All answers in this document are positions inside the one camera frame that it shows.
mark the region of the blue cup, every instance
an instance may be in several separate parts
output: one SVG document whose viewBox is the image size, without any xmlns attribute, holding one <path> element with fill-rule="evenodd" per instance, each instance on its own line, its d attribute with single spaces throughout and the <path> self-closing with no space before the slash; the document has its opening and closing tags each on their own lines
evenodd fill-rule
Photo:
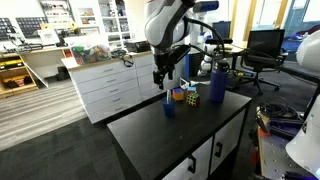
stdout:
<svg viewBox="0 0 320 180">
<path fill-rule="evenodd" d="M 167 117 L 174 117 L 176 115 L 176 101 L 171 98 L 171 100 L 168 102 L 167 98 L 163 98 L 161 102 L 164 109 L 164 114 Z"/>
</svg>

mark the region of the computer monitor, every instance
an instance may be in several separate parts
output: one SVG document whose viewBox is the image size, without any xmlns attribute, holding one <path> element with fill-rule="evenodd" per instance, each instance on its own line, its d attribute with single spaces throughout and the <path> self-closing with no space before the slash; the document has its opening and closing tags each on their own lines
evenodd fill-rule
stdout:
<svg viewBox="0 0 320 180">
<path fill-rule="evenodd" d="M 253 50 L 250 52 L 251 55 L 268 57 L 262 54 L 264 53 L 277 58 L 280 54 L 283 36 L 283 29 L 250 31 L 247 48 Z"/>
<path fill-rule="evenodd" d="M 215 28 L 222 36 L 222 38 L 229 38 L 231 21 L 220 21 L 212 23 L 212 27 Z"/>
</svg>

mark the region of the black chair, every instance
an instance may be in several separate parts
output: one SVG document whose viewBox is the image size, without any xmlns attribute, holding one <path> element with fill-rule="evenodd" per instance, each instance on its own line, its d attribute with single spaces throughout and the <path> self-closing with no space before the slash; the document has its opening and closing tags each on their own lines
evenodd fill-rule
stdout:
<svg viewBox="0 0 320 180">
<path fill-rule="evenodd" d="M 277 71 L 276 69 L 284 62 L 286 54 L 280 53 L 283 36 L 284 30 L 250 31 L 248 49 L 245 55 L 242 56 L 241 67 L 244 69 L 249 69 L 247 68 L 248 66 L 252 67 L 249 70 L 252 70 L 256 74 L 254 77 L 241 77 L 238 85 L 253 82 L 253 85 L 258 87 L 259 95 L 263 94 L 259 83 L 274 86 L 276 91 L 280 89 L 278 84 L 260 78 L 259 73 Z"/>
</svg>

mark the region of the drawer handle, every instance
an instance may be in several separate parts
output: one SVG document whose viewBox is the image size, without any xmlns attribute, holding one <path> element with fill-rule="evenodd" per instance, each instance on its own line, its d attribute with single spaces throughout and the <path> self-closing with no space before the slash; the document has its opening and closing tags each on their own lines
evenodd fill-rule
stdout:
<svg viewBox="0 0 320 180">
<path fill-rule="evenodd" d="M 188 167 L 188 171 L 190 171 L 190 172 L 192 172 L 192 174 L 194 174 L 194 173 L 196 173 L 197 159 L 192 155 L 190 155 L 188 158 L 191 159 L 193 162 L 193 165 Z"/>
<path fill-rule="evenodd" d="M 120 99 L 121 99 L 121 98 L 115 99 L 115 100 L 113 100 L 112 102 L 120 101 Z"/>
<path fill-rule="evenodd" d="M 115 109 L 115 111 L 119 111 L 120 109 L 123 109 L 123 107 L 120 107 L 120 108 L 118 108 L 118 109 Z"/>
<path fill-rule="evenodd" d="M 115 89 L 115 90 L 112 90 L 112 91 L 109 91 L 109 92 L 116 92 L 116 91 L 118 91 L 118 89 Z"/>
<path fill-rule="evenodd" d="M 115 81 L 116 79 L 112 79 L 112 80 L 110 80 L 110 81 L 107 81 L 107 82 L 113 82 L 113 81 Z"/>
<path fill-rule="evenodd" d="M 112 71 L 113 69 L 107 69 L 107 70 L 104 70 L 103 72 L 109 72 L 109 71 Z"/>
<path fill-rule="evenodd" d="M 214 155 L 220 158 L 222 154 L 223 144 L 221 142 L 217 142 L 216 146 L 218 146 L 219 150 Z"/>
</svg>

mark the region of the blue bottle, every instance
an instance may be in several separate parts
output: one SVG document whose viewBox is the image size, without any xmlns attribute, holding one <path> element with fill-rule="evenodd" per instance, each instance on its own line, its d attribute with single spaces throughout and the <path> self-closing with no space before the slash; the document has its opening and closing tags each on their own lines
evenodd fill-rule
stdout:
<svg viewBox="0 0 320 180">
<path fill-rule="evenodd" d="M 209 100 L 221 103 L 224 99 L 228 81 L 229 64 L 225 60 L 216 61 L 211 72 Z"/>
</svg>

